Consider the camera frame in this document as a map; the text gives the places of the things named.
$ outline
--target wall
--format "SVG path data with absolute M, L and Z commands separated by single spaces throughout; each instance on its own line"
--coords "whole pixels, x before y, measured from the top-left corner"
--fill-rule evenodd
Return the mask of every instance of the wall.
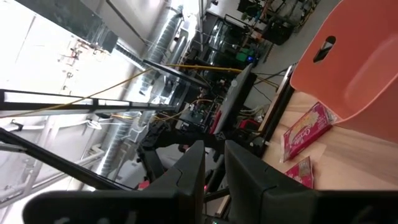
M 143 41 L 120 19 L 105 0 L 81 1 L 97 13 L 105 24 L 130 46 L 130 50 L 141 53 L 145 46 Z M 111 0 L 111 2 L 143 39 L 148 38 L 163 6 L 163 0 Z
M 46 93 L 90 95 L 129 78 L 135 69 L 120 52 L 112 54 L 97 52 L 84 47 L 79 60 L 70 58 L 71 48 L 79 43 L 72 33 L 54 23 L 35 15 L 34 12 L 14 2 L 0 1 L 0 88 L 39 91 Z M 119 99 L 126 86 L 120 86 L 97 95 L 97 97 Z M 84 121 L 87 115 L 60 116 L 60 125 Z M 18 117 L 24 125 L 42 125 L 43 116 Z M 0 119 L 1 127 L 10 127 L 12 118 Z M 102 130 L 87 128 L 85 124 L 62 128 L 54 143 L 48 148 L 69 161 L 80 159 L 89 139 L 91 147 L 102 141 L 109 125 Z M 16 133 L 28 141 L 37 142 L 38 131 Z M 22 183 L 26 167 L 32 160 L 24 154 L 0 151 L 0 190 Z M 44 166 L 39 176 L 53 171 Z

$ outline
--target wooden table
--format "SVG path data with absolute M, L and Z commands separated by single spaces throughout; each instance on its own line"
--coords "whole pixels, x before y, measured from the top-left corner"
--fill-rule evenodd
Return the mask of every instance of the wooden table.
M 274 106 L 278 90 L 271 107 Z M 291 161 L 280 163 L 280 137 L 317 99 L 295 92 L 283 113 L 262 160 L 281 172 L 310 156 L 315 189 L 319 190 L 398 190 L 398 144 L 340 127 L 333 127 Z M 225 197 L 217 213 L 228 201 Z

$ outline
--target snack package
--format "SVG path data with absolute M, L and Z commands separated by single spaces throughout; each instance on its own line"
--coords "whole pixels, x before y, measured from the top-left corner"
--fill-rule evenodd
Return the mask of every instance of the snack package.
M 281 137 L 281 162 L 293 159 L 332 127 L 335 118 L 316 103 Z
M 293 166 L 285 175 L 306 187 L 313 188 L 312 165 L 309 156 Z

